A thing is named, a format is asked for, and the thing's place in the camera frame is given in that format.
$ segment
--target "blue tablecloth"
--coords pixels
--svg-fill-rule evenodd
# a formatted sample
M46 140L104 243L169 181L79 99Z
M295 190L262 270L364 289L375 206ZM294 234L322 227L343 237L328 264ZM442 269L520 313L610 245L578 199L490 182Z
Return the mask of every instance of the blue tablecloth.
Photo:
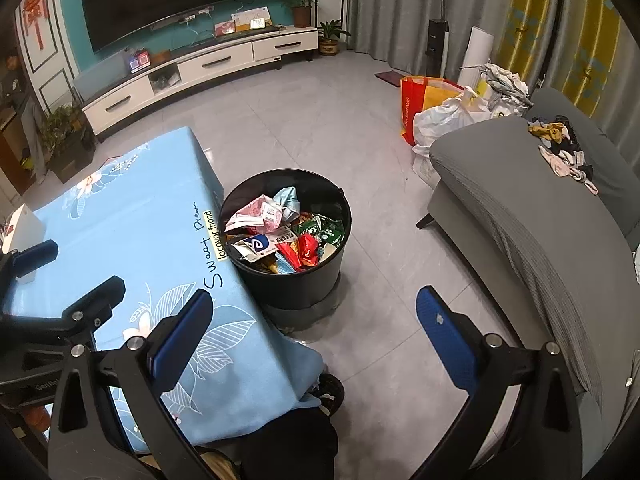
M59 317L116 274L126 284L113 317L95 332L97 348L119 348L208 290L214 315L174 391L164 402L193 444L247 434L301 407L321 356L265 322L231 260L216 244L223 189L198 141L181 128L139 146L36 211L60 253L15 285L14 315ZM116 405L136 450L146 450L124 395Z

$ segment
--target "potted plant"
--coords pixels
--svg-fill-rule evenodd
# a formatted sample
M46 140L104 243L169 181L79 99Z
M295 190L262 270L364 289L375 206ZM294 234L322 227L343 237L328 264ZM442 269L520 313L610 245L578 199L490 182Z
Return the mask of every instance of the potted plant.
M293 13L293 25L295 27L311 26L311 5L318 0L285 0Z
M94 134L76 106L59 106L46 117L42 143L50 154L49 169L63 183L94 160Z
M351 35L350 32L342 30L342 20L331 20L330 22L320 22L318 27L320 38L318 40L318 50L323 56L335 56L338 54L338 40L340 35L345 38Z

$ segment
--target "sofa leg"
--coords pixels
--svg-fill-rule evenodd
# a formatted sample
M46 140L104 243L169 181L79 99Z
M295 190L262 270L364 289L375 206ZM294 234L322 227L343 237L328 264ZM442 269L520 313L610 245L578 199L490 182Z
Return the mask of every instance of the sofa leg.
M431 222L433 222L433 216L427 213L415 226L418 229L423 229L427 227L427 225L429 225Z

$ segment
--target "gray tile floor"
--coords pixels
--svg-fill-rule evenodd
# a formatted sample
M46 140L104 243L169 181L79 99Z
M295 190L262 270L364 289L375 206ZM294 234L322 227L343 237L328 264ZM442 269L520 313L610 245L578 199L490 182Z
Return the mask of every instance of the gray tile floor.
M75 179L190 126L226 192L252 174L286 167L321 173L344 189L353 213L342 263L346 298L310 343L346 390L333 419L342 480L408 478L465 402L417 322L420 287L434 285L481 332L508 335L439 228L415 228L432 192L412 173L412 152L400 136L399 89L374 77L384 70L384 62L343 52L225 82L111 136ZM24 199L37 208L73 184L50 172ZM487 444L495 439L492 432Z

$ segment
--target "red decoration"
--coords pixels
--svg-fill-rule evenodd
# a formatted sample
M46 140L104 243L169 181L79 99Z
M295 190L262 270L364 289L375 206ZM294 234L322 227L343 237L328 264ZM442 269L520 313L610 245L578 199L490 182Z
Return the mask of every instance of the red decoration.
M44 50L42 44L42 36L40 35L40 26L38 25L38 18L44 17L45 20L49 19L49 6L47 0L23 0L22 4L22 17L24 19L25 34L29 35L29 26L33 23L36 27L36 37L38 38L38 46L40 50Z

